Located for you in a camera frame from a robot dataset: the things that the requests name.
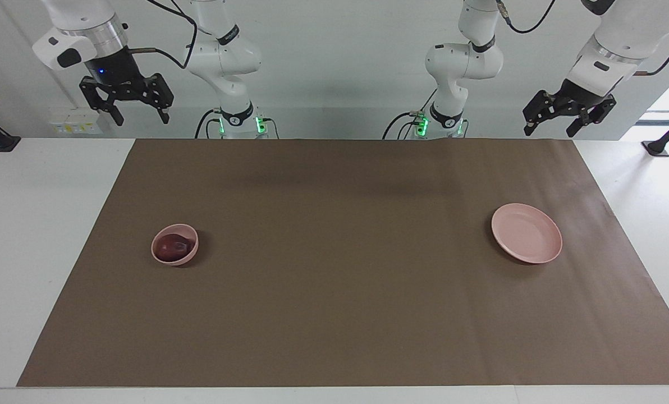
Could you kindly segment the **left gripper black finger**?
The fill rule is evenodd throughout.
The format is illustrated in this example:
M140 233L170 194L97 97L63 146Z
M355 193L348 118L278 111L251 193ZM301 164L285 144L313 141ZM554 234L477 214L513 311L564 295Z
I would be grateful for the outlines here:
M558 117L556 101L557 94L550 94L546 90L540 90L529 100L523 108L525 136L532 135L540 123Z
M586 105L577 103L574 108L576 118L573 123L566 128L566 135L573 138L579 130L589 125L598 125L616 105L615 97L605 97L601 102L586 107Z

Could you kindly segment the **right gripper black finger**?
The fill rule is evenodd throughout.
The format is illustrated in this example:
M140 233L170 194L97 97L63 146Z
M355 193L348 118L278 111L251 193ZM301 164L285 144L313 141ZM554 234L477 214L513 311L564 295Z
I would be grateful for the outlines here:
M146 103L155 108L164 125L170 120L169 109L173 105L175 96L166 84L164 77L159 74L153 74L146 79Z
M116 87L100 84L96 79L81 79L80 89L91 109L107 113L117 126L123 125L124 117L116 107L118 100Z

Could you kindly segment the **dark red apple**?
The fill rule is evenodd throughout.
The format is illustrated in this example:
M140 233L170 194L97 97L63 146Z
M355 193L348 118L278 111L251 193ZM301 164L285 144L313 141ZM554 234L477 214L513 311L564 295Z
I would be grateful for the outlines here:
M188 256L193 247L193 241L188 238L178 233L169 233L155 243L154 255L161 261L173 263Z

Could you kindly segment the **pink plate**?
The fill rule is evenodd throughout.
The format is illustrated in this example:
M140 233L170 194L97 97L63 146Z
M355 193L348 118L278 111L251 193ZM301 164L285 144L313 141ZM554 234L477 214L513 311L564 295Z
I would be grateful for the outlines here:
M550 263L563 249L557 223L532 205L501 205L491 217L491 230L498 246L523 263Z

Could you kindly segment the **pink bowl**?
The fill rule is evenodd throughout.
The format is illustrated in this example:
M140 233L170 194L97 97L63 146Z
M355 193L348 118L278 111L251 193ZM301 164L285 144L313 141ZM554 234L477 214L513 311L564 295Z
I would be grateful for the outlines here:
M154 255L155 243L157 243L157 241L160 238L162 238L163 235L168 235L169 233L178 233L178 235L184 236L189 240L193 241L194 244L193 250L191 250L191 253L189 253L188 256L178 261L174 261L173 263L166 263L165 261L161 261ZM150 252L152 253L153 258L158 263L177 267L191 261L198 252L198 248L199 248L199 236L194 227L191 227L191 225L188 225L186 223L175 223L173 225L163 228L162 230L160 230L160 232L157 233L157 235L155 235L155 238L153 238L152 240L152 245L150 246Z

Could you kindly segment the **brown table mat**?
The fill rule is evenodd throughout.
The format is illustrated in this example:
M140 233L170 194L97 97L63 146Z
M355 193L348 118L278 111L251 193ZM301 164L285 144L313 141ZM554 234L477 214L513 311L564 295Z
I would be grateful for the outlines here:
M498 246L506 204L557 259ZM458 384L669 384L669 309L572 141L136 140L18 381Z

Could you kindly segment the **white wall socket strip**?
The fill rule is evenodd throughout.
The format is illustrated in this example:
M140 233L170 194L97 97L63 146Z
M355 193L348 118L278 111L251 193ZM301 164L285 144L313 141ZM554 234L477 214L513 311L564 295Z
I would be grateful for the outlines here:
M100 118L91 108L52 108L48 123L58 135L104 135Z

